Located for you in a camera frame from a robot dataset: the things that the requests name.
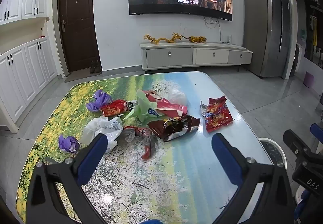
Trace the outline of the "golden dragon figurine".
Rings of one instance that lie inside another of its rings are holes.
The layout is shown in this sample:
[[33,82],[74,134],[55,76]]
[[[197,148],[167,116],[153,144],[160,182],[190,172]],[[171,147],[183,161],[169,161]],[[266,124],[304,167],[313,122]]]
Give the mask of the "golden dragon figurine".
[[149,40],[151,44],[159,44],[160,42],[166,42],[166,43],[170,43],[170,44],[174,44],[176,43],[177,40],[182,40],[182,36],[178,33],[173,33],[173,36],[171,39],[168,39],[168,38],[164,38],[164,37],[161,37],[161,38],[154,38],[154,37],[151,37],[149,34],[146,34],[144,35],[143,39],[145,40]]

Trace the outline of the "small purple wrapper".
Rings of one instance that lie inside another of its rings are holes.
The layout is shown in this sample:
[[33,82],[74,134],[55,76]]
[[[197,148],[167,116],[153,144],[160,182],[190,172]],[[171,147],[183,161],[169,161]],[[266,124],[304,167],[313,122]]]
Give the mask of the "small purple wrapper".
[[62,134],[58,138],[59,149],[63,152],[76,154],[79,150],[79,142],[73,136],[64,137]]

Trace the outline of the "red yellow snack packet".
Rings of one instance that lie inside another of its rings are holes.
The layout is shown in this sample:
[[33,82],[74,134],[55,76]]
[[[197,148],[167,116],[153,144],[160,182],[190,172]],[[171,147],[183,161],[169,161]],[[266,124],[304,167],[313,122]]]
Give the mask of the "red yellow snack packet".
[[126,100],[118,99],[116,101],[113,101],[105,105],[100,110],[103,116],[112,117],[112,116],[117,116],[117,115],[121,115],[123,113],[132,111],[135,105],[136,105],[136,101],[126,101]]

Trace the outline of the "grey double door refrigerator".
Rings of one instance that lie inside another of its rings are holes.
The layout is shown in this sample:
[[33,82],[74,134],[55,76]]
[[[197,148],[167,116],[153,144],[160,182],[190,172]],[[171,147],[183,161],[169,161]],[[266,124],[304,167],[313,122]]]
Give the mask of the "grey double door refrigerator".
[[249,71],[260,78],[282,77],[290,46],[289,0],[244,0],[243,47],[252,52]]

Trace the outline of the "white plastic shopping bag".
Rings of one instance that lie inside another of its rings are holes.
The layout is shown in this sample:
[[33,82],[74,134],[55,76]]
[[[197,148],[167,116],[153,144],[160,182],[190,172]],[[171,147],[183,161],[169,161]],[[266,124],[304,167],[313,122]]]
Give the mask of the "white plastic shopping bag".
[[108,145],[105,151],[109,154],[117,146],[117,138],[123,131],[123,124],[119,116],[109,120],[105,116],[92,119],[83,129],[80,143],[88,146],[98,134],[107,137]]

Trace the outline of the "dark brown chip bag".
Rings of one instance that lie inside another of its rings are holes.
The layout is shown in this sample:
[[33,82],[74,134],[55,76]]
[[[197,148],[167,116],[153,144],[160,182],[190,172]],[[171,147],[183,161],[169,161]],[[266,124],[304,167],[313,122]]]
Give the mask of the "dark brown chip bag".
[[200,125],[200,119],[185,115],[163,120],[152,121],[149,129],[163,142],[169,142],[191,132],[195,132]]

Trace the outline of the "purple plastic bag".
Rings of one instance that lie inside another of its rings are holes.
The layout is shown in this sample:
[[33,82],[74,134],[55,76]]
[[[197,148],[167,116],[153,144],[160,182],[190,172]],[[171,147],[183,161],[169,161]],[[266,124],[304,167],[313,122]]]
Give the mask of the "purple plastic bag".
[[86,108],[91,112],[99,112],[102,107],[113,102],[112,97],[103,90],[97,90],[93,94],[94,101],[86,104]]

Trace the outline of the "red white paper box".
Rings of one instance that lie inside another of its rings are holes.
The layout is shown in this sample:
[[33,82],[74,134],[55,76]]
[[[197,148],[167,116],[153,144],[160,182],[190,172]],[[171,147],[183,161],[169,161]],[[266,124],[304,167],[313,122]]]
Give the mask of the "red white paper box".
[[187,115],[187,107],[180,104],[170,103],[167,99],[159,96],[154,90],[144,91],[147,99],[151,103],[156,103],[156,111],[167,117],[182,117]]

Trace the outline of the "clear red candy wrapper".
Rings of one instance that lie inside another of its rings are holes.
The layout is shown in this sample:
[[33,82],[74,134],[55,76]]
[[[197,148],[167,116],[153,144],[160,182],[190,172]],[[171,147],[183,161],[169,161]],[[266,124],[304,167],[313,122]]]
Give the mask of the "clear red candy wrapper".
[[126,142],[132,142],[136,137],[142,140],[145,150],[141,156],[143,160],[149,160],[154,154],[158,141],[151,129],[147,127],[126,126],[122,131],[122,135],[125,137]]

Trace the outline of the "red snack bag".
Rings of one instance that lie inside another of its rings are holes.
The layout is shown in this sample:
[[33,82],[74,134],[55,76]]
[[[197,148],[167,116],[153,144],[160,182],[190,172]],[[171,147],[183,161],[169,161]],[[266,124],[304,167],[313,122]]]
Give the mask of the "red snack bag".
[[226,101],[227,98],[222,96],[217,99],[209,98],[208,105],[200,103],[201,114],[208,133],[218,130],[222,126],[229,125],[234,121]]

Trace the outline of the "clear plastic bag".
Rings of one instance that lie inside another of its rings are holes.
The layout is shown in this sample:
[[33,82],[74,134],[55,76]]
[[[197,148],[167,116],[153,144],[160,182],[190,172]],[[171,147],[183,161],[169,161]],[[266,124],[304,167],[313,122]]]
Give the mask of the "clear plastic bag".
[[178,88],[168,88],[162,92],[161,96],[172,104],[186,106],[188,103],[185,93],[180,91]]

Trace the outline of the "purple stool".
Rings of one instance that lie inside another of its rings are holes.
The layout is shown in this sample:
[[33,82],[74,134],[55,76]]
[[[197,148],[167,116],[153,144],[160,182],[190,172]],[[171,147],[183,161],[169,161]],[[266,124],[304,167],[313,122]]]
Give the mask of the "purple stool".
[[303,85],[305,85],[307,88],[312,88],[313,83],[314,83],[314,76],[311,73],[306,72],[303,80]]

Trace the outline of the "brown door mat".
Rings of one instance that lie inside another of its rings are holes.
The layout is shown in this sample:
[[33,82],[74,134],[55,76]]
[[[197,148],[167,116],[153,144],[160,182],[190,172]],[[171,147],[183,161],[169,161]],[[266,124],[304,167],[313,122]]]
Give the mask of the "brown door mat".
[[89,69],[82,69],[70,73],[70,75],[65,78],[64,82],[69,83],[72,81],[91,81],[98,79],[101,75],[101,72],[90,74]]

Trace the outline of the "light green paper wrapper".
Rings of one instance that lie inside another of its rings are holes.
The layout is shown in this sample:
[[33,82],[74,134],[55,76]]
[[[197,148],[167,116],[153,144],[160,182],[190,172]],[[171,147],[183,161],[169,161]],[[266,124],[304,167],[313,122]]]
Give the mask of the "light green paper wrapper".
[[157,92],[155,92],[154,90],[137,90],[136,97],[136,105],[128,113],[128,115],[123,118],[123,120],[137,117],[140,122],[145,122],[150,118],[158,118],[162,116],[162,113],[157,110],[157,100],[161,100]]

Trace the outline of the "golden tiger figurine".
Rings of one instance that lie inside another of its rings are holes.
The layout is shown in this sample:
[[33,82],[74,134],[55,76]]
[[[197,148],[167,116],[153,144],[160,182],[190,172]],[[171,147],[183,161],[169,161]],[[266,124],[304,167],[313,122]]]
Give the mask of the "golden tiger figurine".
[[204,36],[199,36],[199,37],[190,36],[190,37],[187,38],[187,40],[190,43],[194,43],[194,44],[198,44],[198,43],[205,44],[206,43],[206,37],[204,37]]

